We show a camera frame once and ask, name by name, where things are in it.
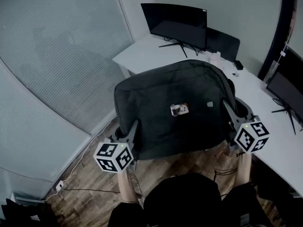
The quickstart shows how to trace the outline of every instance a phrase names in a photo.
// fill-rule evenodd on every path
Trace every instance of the bag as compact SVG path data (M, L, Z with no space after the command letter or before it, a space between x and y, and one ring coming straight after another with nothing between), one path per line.
M127 135L135 119L140 122L134 147L138 159L203 150L223 142L223 99L236 111L232 81L214 65L197 60L134 75L115 88L121 133Z

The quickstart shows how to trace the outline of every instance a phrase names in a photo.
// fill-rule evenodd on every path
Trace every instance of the black monitor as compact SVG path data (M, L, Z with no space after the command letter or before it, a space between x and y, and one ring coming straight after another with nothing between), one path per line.
M303 61L289 49L282 57L267 89L275 94L286 107L303 120Z
M188 6L142 3L152 35L206 49L207 11Z

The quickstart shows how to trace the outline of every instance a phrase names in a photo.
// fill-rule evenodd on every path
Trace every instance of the person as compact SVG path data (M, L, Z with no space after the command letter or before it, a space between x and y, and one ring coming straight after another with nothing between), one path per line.
M118 174L122 202L109 227L272 227L250 185L251 155L239 156L233 189L221 201L218 185L189 173L163 180L139 205L128 171Z

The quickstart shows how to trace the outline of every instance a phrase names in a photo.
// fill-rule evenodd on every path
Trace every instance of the white cube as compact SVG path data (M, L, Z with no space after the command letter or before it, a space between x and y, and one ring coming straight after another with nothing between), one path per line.
M103 171L120 173L134 157L126 143L99 143L94 159Z
M269 139L269 132L261 121L243 123L235 142L246 152L261 150Z

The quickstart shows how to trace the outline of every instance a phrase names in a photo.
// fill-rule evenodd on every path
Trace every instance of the white desk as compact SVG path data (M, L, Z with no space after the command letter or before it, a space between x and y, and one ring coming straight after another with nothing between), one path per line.
M113 60L135 74L187 60L178 45L159 48L160 45L169 43L171 42L160 37L147 35ZM209 61L209 52L196 56L192 49L184 50L188 59ZM230 61L220 60L220 66L224 66L224 73L234 82L236 96L247 103L255 115L259 115L271 133L265 147L256 155L303 196L303 132L299 132L301 126L294 120L297 132L295 136L287 114L271 113L281 107L272 100L263 81L246 69L238 71L240 76L235 77L232 73L237 69Z

